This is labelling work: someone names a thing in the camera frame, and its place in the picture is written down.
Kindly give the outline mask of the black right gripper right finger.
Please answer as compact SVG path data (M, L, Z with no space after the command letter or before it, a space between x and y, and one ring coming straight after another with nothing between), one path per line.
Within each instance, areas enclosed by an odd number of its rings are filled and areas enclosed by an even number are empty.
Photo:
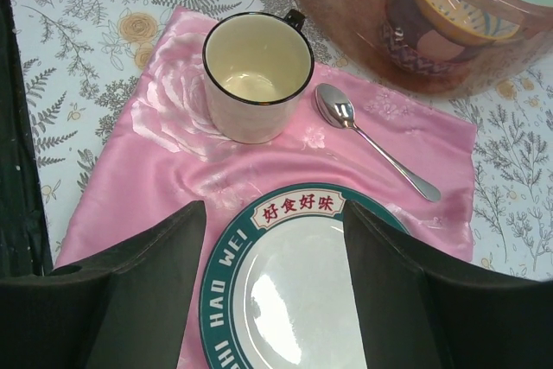
M354 201L343 226L370 368L551 367L551 281L461 261Z

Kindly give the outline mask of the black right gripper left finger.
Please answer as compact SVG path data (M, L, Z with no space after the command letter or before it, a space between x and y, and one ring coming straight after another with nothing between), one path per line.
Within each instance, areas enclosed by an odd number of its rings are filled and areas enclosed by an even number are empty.
M193 201L47 276L4 278L2 367L176 367L206 222Z

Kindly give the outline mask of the yellow sun patterned bowl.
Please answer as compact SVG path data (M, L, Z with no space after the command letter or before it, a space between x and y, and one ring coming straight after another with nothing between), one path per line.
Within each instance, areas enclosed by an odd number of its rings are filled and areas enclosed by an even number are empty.
M516 23L498 17L466 0L415 0L426 18L441 32L470 46L505 41L519 30Z

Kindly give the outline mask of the red patterned bowl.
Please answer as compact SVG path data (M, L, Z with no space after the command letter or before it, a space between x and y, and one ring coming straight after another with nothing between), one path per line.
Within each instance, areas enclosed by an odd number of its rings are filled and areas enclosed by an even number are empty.
M406 44L403 32L400 29L394 29L389 20L384 20L381 25L381 39L391 60L402 69L412 73L445 76L470 61L467 60L459 63L443 62L422 56ZM484 43L482 45L471 46L483 46L485 49L489 47L489 44Z

